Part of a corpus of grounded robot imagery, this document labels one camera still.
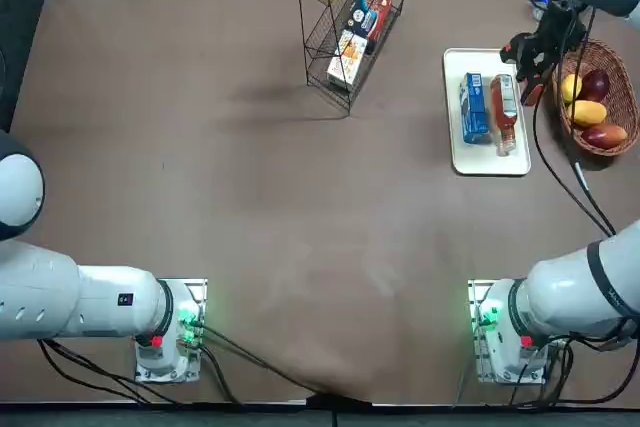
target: red fruit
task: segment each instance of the red fruit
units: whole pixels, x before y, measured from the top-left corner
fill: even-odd
[[[595,125],[582,133],[582,139],[601,149],[611,149],[627,138],[627,131],[615,124]]]
[[[602,69],[595,69],[582,78],[582,90],[578,100],[602,102],[609,93],[609,76]]]

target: blue carton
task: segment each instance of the blue carton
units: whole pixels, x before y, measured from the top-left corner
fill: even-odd
[[[460,108],[462,109],[462,136],[468,144],[490,142],[489,122],[484,106],[482,76],[467,73],[460,84]]]

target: wire basket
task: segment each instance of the wire basket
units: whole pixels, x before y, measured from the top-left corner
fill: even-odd
[[[627,74],[627,69],[618,54],[609,48],[604,42],[591,40],[584,46],[584,55],[580,64],[580,77],[594,69],[602,69],[609,76],[609,93],[602,100],[607,108],[607,118],[604,122],[619,125],[627,131],[627,138],[618,146],[611,149],[601,149],[588,144],[582,138],[583,128],[575,126],[573,140],[584,150],[596,155],[613,157],[627,152],[637,142],[640,136],[640,111],[636,103],[636,96]],[[562,63],[562,79],[569,74],[574,74],[578,61],[578,52],[568,52]],[[557,70],[552,77],[554,101],[558,99]],[[571,132],[571,118],[565,109],[564,103],[558,106],[562,124],[567,133]]]

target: red button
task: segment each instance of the red button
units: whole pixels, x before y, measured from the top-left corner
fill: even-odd
[[[522,335],[520,336],[520,343],[523,347],[532,347],[533,338],[530,335]]]

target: sauce bottle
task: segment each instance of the sauce bottle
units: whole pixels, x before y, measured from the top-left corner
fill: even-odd
[[[513,80],[508,74],[498,74],[491,81],[490,88],[492,117],[500,131],[499,152],[508,154],[516,148],[515,125],[518,120]]]

